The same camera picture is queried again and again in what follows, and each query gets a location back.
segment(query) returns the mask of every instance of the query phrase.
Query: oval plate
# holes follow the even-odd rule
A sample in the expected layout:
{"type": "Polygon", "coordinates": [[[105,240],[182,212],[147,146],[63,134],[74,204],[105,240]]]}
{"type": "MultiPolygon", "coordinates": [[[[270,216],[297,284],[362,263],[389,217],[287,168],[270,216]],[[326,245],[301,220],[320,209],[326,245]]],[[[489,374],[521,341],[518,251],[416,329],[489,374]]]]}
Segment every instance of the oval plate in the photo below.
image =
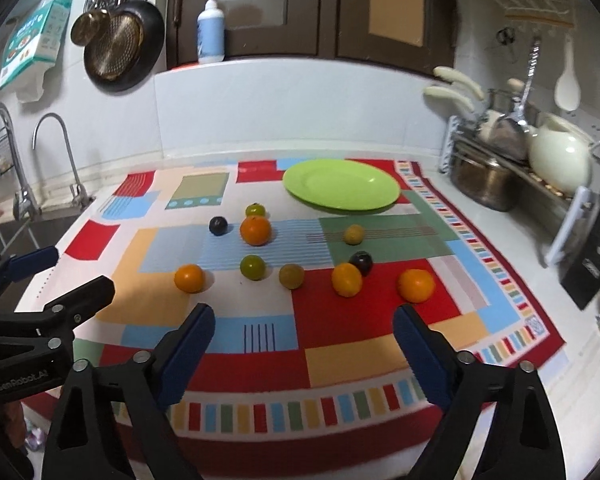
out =
{"type": "Polygon", "coordinates": [[[347,211],[378,209],[400,196],[400,186],[391,175],[353,160],[300,162],[285,171],[282,183],[305,202],[347,211]]]}

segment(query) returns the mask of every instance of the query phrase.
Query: cabinet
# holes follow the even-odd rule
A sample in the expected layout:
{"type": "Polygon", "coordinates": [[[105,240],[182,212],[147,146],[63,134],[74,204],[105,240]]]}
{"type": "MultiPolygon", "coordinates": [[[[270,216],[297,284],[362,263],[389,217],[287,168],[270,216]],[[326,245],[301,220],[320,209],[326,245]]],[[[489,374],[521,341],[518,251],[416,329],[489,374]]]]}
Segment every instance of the cabinet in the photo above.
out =
{"type": "MultiPolygon", "coordinates": [[[[218,0],[226,57],[354,59],[431,74],[452,64],[456,0],[218,0]]],[[[197,60],[205,0],[169,0],[167,62],[197,60]]]]}

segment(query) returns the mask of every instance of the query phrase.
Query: colorful patchwork tablecloth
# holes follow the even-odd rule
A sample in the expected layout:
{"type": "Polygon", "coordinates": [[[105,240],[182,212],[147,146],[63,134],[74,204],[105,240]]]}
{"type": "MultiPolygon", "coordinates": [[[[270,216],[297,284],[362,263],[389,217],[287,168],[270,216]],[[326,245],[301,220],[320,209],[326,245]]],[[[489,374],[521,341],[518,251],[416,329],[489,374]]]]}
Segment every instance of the colorful patchwork tablecloth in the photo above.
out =
{"type": "MultiPolygon", "coordinates": [[[[417,164],[364,160],[398,181],[400,198],[381,212],[343,215],[286,192],[282,175],[295,162],[130,174],[92,213],[38,293],[41,308],[96,276],[112,277],[113,303],[77,329],[75,358],[94,365],[153,348],[197,302],[211,305],[216,334],[168,414],[203,475],[316,474],[430,437],[440,411],[424,399],[392,335],[402,303],[395,282],[407,268],[434,276],[435,293],[416,309],[456,349],[490,364],[525,358],[539,366],[563,345],[525,283],[417,164]],[[239,235],[253,202],[266,206],[274,232],[259,248],[239,235]],[[208,230],[216,215],[230,223],[221,237],[208,230]],[[353,223],[366,229],[355,248],[342,241],[353,223]],[[341,298],[331,288],[331,269],[357,250],[368,251],[375,265],[358,295],[341,298]],[[252,253],[268,266],[260,282],[240,274],[241,259],[252,253]],[[173,285],[174,271],[188,263],[206,273],[205,289],[191,296],[173,285]],[[278,282],[287,263],[306,269],[298,290],[278,282]]],[[[50,418],[58,396],[53,390],[26,404],[50,418]]],[[[124,404],[114,409],[130,457],[141,461],[124,404]]],[[[369,478],[381,478],[381,471],[369,478]]]]}

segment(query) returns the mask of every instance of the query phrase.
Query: black frying pan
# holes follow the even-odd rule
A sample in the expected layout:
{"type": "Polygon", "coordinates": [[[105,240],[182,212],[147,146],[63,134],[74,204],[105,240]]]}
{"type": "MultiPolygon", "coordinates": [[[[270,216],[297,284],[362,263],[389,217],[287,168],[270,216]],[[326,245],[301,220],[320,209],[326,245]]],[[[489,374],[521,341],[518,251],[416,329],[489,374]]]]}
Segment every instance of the black frying pan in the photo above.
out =
{"type": "Polygon", "coordinates": [[[104,29],[85,46],[84,68],[101,90],[122,92],[147,77],[158,61],[164,19],[153,4],[132,0],[110,11],[104,29]]]}

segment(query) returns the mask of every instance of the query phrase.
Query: faucet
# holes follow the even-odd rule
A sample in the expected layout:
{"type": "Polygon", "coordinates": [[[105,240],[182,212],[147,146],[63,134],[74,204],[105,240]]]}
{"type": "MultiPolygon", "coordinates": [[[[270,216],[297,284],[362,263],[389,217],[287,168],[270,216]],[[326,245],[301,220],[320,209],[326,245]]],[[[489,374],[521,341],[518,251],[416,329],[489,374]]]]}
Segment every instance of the faucet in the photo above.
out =
{"type": "Polygon", "coordinates": [[[84,186],[80,182],[80,176],[78,176],[78,170],[75,167],[74,152],[72,152],[71,150],[71,144],[69,143],[69,135],[66,132],[66,124],[64,124],[62,117],[60,117],[54,112],[46,113],[42,117],[40,117],[40,120],[36,123],[36,127],[33,130],[33,141],[31,143],[31,146],[34,150],[36,149],[36,139],[38,138],[38,130],[40,129],[40,124],[42,124],[42,121],[44,121],[47,117],[52,117],[60,123],[60,127],[62,128],[62,134],[64,135],[64,144],[66,145],[66,152],[69,155],[69,162],[71,163],[71,169],[74,172],[75,179],[75,189],[73,184],[71,184],[70,186],[71,194],[74,197],[74,199],[72,200],[72,205],[80,207],[81,210],[86,209],[89,206],[89,204],[91,204],[92,199],[91,197],[89,197],[87,191],[84,189],[84,186]]]}
{"type": "Polygon", "coordinates": [[[38,202],[36,201],[36,197],[33,195],[31,187],[27,182],[27,178],[24,175],[22,162],[20,160],[20,155],[18,154],[18,147],[16,146],[16,141],[13,136],[13,122],[11,121],[11,116],[9,115],[7,107],[2,102],[0,102],[0,117],[4,123],[4,127],[1,128],[0,131],[6,131],[13,168],[16,171],[16,177],[18,178],[18,184],[20,185],[20,190],[16,192],[13,200],[13,217],[16,220],[21,220],[24,216],[24,213],[27,213],[29,218],[33,220],[39,217],[42,213],[40,211],[40,207],[38,206],[38,202]]]}

